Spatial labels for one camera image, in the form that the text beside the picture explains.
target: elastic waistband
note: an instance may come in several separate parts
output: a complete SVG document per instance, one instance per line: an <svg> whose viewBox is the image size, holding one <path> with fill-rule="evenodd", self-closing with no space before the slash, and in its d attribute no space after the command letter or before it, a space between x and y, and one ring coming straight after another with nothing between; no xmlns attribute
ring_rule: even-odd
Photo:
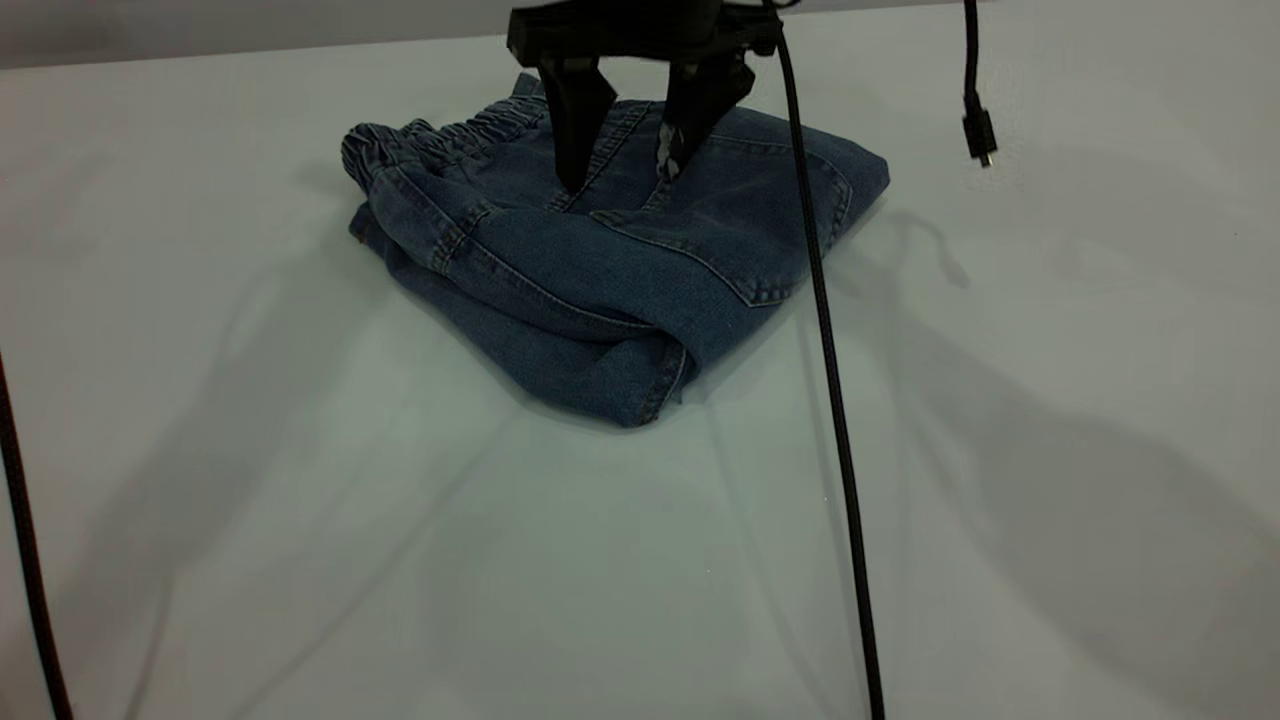
<svg viewBox="0 0 1280 720"><path fill-rule="evenodd" d="M443 128L413 120L403 128L361 123L342 141L347 174L369 192L374 176L387 167L416 161L439 173L499 142L509 142L547 114L547 96L538 78L521 73L509 97L489 105L474 118Z"/></svg>

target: black cable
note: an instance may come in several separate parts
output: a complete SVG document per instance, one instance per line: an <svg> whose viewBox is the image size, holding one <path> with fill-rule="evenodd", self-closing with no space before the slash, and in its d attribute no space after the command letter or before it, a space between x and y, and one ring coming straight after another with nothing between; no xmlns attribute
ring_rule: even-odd
<svg viewBox="0 0 1280 720"><path fill-rule="evenodd" d="M964 97L978 97L978 0L964 0L965 63Z"/></svg>
<svg viewBox="0 0 1280 720"><path fill-rule="evenodd" d="M991 154L1000 146L991 124L991 113L978 99L978 0L964 0L965 63L964 63L964 135L969 156L991 165Z"/></svg>
<svg viewBox="0 0 1280 720"><path fill-rule="evenodd" d="M36 525L31 519L31 498L27 496L27 475L22 469L18 448L18 429L14 427L13 405L9 402L9 382L4 374L4 356L0 355L0 454L4 455L4 475L9 480L9 505L13 507L13 528L18 534L18 555L22 559L22 578L27 583L27 610L36 633L36 650L45 670L45 687L56 720L73 720L70 696L63 667L58 662L54 643L54 625L49 619L45 598L45 580L40 571L40 552L36 548Z"/></svg>
<svg viewBox="0 0 1280 720"><path fill-rule="evenodd" d="M764 0L765 8L774 10L773 0ZM827 300L827 281L822 272L822 246L818 243L818 224L814 220L813 190L809 187L809 167L804 150L800 124L800 101L796 97L795 70L791 51L782 31L778 31L778 58L782 60L782 81L787 91L787 114L791 122L791 149L796 159L796 179L800 186L800 205L804 211L804 234L809 247L809 270L813 275L813 295L818 304L818 334L822 336L822 356L827 366L827 392L831 396L831 416L836 425L836 454L840 457L840 479L845 486L845 515L849 520L849 548L854 564L854 592L858 596L858 623L863 637L863 661L867 667L867 693L872 720L884 720L884 691L881 685L879 652L876 650L876 623L872 620L872 594L867 582L867 552L863 547L861 511L858 506L858 486L854 477L854 456L849 450L849 423L845 419L845 400L840 389L840 365L836 361L836 340L831 331L831 305Z"/></svg>

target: folded jeans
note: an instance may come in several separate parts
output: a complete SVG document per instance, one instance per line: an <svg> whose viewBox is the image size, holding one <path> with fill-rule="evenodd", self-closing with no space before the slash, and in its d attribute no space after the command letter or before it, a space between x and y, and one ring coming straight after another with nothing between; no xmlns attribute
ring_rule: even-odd
<svg viewBox="0 0 1280 720"><path fill-rule="evenodd" d="M535 397L643 425L809 270L786 122L737 108L666 181L660 119L660 102L617 102L573 193L530 76L465 123L357 126L342 156L369 200L351 232ZM826 252L888 168L804 132Z"/></svg>

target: back pocket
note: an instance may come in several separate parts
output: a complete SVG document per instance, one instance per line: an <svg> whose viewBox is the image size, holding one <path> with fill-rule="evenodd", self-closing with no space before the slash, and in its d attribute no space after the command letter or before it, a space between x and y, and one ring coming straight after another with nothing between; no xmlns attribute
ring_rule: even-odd
<svg viewBox="0 0 1280 720"><path fill-rule="evenodd" d="M851 190L831 163L813 154L808 160L818 241L826 252L844 224ZM596 210L591 218L692 258L750 307L782 302L809 273L788 145L713 135L644 208Z"/></svg>

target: jeans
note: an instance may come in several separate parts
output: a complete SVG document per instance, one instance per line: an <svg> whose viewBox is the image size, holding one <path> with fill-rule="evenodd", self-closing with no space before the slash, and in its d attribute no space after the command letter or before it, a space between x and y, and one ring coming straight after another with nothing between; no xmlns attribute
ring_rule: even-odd
<svg viewBox="0 0 1280 720"><path fill-rule="evenodd" d="M465 123L357 126L342 158L369 201L351 232L535 397L643 425L809 272L786 122L735 109L666 181L660 119L660 102L617 102L575 193L530 76ZM888 168L804 132L826 252Z"/></svg>

